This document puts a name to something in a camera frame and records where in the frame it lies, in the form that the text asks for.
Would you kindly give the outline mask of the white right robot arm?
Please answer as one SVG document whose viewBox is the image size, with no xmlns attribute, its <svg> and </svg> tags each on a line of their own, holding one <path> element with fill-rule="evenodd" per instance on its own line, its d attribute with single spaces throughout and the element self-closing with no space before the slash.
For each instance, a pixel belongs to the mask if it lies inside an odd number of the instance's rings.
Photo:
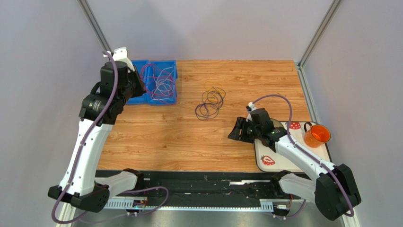
<svg viewBox="0 0 403 227">
<path fill-rule="evenodd" d="M 336 220 L 353 212 L 361 203 L 361 196 L 352 170 L 320 158 L 297 142 L 284 127 L 276 127 L 263 109 L 250 111 L 248 118 L 238 117 L 229 139 L 255 143 L 271 150 L 295 164 L 308 178 L 282 170 L 271 177 L 273 194 L 296 195 L 316 204 L 328 220 Z"/>
</svg>

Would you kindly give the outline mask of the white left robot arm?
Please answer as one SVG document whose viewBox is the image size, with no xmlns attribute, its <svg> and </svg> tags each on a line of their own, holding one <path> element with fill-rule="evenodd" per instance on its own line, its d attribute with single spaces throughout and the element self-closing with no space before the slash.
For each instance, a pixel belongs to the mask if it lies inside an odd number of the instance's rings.
<svg viewBox="0 0 403 227">
<path fill-rule="evenodd" d="M 96 177 L 96 169 L 105 141 L 114 126 L 117 116 L 132 97 L 144 94 L 144 83 L 141 81 L 137 68 L 130 60 L 116 60 L 117 90 L 104 116 L 86 132 L 99 116 L 112 93 L 114 86 L 114 69 L 112 62 L 107 62 L 100 70 L 100 81 L 92 88 L 90 94 L 82 101 L 79 113 L 79 133 L 73 154 L 81 149 L 78 164 L 74 165 L 73 155 L 63 179 L 58 185 L 50 187 L 48 196 L 58 199 L 72 177 L 70 187 L 61 198 L 78 209 L 93 213 L 100 212 L 111 197 L 125 191 L 140 190 L 144 187 L 144 174 L 126 168 L 110 177 Z"/>
</svg>

